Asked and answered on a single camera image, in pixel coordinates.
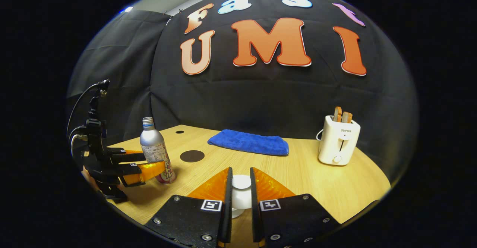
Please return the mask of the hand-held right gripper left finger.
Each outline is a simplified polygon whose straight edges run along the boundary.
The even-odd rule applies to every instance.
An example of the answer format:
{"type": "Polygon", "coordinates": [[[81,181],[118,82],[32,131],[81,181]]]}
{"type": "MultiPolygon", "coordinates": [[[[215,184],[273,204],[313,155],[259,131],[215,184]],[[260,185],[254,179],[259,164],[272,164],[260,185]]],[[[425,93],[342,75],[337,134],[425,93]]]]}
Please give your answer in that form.
{"type": "Polygon", "coordinates": [[[189,195],[173,195],[145,226],[183,248],[225,247],[231,240],[232,179],[228,167],[189,195]]]}

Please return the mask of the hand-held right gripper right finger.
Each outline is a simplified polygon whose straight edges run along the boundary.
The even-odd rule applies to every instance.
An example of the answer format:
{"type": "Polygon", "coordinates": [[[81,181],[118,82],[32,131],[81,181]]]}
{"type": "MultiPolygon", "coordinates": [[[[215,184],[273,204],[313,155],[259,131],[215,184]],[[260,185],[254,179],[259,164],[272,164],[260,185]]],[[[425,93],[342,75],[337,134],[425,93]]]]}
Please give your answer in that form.
{"type": "Polygon", "coordinates": [[[252,235],[260,248],[313,248],[341,228],[312,195],[297,195],[255,167],[250,178],[252,235]]]}

